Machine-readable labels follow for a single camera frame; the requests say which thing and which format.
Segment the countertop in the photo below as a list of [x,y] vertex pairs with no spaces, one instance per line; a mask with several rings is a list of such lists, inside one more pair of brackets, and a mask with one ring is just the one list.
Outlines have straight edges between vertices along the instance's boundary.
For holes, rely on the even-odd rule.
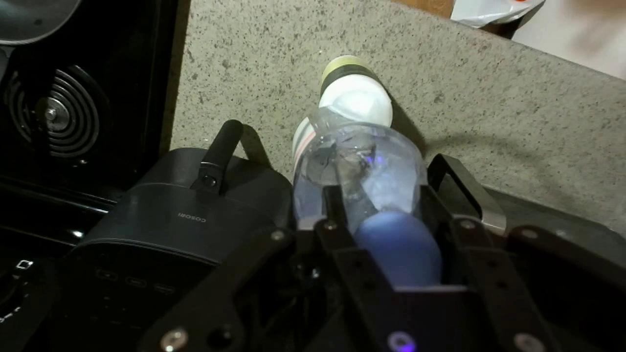
[[192,0],[170,149],[253,125],[292,178],[292,137],[319,76],[358,55],[427,160],[626,235],[626,82],[390,0]]

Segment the granite countertop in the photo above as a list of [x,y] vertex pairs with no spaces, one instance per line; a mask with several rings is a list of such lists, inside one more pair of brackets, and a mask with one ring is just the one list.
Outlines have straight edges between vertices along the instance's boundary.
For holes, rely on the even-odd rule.
[[495,190],[626,235],[626,82],[390,0],[194,0],[170,147],[253,125],[292,176],[319,74],[358,55],[419,131]]

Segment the speckled countertop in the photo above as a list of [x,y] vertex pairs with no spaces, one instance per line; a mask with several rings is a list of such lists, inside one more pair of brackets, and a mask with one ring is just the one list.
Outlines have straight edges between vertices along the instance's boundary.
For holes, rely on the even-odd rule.
[[388,0],[194,0],[170,147],[208,147],[235,117],[290,176],[292,133],[347,53],[378,72],[427,158],[448,152],[485,186],[626,233],[626,82]]

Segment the black appliance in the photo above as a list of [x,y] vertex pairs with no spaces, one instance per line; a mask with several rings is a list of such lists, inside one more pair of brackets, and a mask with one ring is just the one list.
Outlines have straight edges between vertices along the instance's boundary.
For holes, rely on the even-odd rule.
[[169,147],[178,0],[82,0],[0,84],[0,227],[75,242]]

